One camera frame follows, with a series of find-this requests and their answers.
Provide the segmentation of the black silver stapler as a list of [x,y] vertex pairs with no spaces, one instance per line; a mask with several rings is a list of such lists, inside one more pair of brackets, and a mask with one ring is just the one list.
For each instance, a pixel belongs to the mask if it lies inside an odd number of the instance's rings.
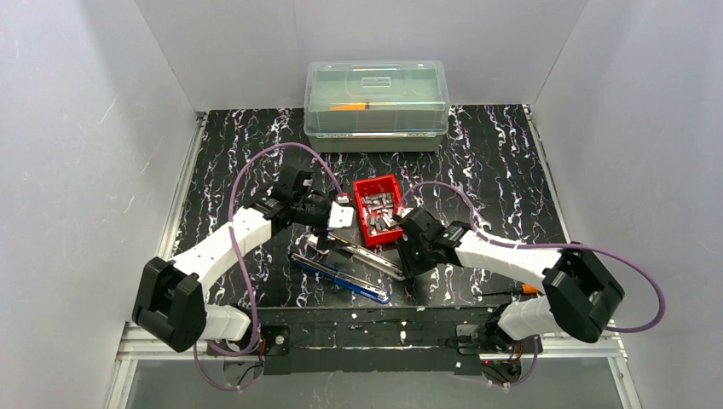
[[328,233],[324,238],[320,234],[309,234],[306,241],[309,246],[319,253],[336,252],[375,268],[397,281],[404,281],[407,278],[400,264],[335,234]]

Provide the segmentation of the red plastic bin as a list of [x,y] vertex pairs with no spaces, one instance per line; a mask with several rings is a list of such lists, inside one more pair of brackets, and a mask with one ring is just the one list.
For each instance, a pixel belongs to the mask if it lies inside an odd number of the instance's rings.
[[402,237],[394,216],[401,193],[392,174],[355,180],[352,183],[363,243],[367,247],[388,245]]

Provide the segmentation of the blue stapler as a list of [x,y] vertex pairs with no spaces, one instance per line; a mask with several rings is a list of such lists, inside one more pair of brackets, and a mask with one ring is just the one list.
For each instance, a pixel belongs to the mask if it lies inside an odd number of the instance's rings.
[[292,264],[297,265],[301,269],[318,274],[325,279],[329,279],[335,285],[352,291],[357,295],[361,295],[380,304],[386,304],[391,301],[391,295],[385,288],[373,285],[363,279],[359,279],[336,268],[309,259],[306,256],[301,256],[295,252],[290,253],[288,258]]

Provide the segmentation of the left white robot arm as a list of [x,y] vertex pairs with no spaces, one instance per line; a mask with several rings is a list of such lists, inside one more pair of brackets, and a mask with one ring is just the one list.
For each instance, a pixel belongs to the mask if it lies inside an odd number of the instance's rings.
[[245,200],[228,222],[170,260],[158,256],[142,270],[133,322],[176,352],[198,341],[238,342],[251,335],[252,313],[206,302],[211,287],[248,252],[300,224],[325,233],[348,228],[354,208],[347,193],[313,189],[304,167],[288,165],[278,179]]

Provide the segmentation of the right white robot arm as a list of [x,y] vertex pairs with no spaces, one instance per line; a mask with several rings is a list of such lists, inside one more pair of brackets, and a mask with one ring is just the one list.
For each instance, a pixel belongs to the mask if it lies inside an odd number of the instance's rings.
[[596,343],[624,298],[622,287],[591,251],[525,249],[497,236],[483,239],[468,223],[445,226],[422,208],[404,210],[396,221],[402,230],[396,248],[408,277],[452,264],[488,270],[541,292],[499,306],[475,334],[461,337],[463,343],[503,349],[552,332]]

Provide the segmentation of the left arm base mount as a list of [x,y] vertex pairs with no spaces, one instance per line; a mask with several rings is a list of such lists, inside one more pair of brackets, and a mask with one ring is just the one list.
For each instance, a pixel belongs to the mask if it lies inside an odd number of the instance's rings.
[[[229,356],[239,356],[251,339],[247,333],[240,341],[221,341],[219,348],[228,352]],[[291,331],[287,325],[261,325],[257,345],[249,355],[286,356],[290,352]]]

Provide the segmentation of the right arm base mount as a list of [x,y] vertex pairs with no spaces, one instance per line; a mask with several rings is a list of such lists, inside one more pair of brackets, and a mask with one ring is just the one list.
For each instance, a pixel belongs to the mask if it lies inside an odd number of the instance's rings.
[[499,327],[502,312],[508,304],[496,308],[481,325],[457,325],[455,334],[443,341],[443,346],[460,354],[507,354],[508,362],[517,362],[524,353],[540,354],[543,347],[540,339],[533,336],[513,340]]

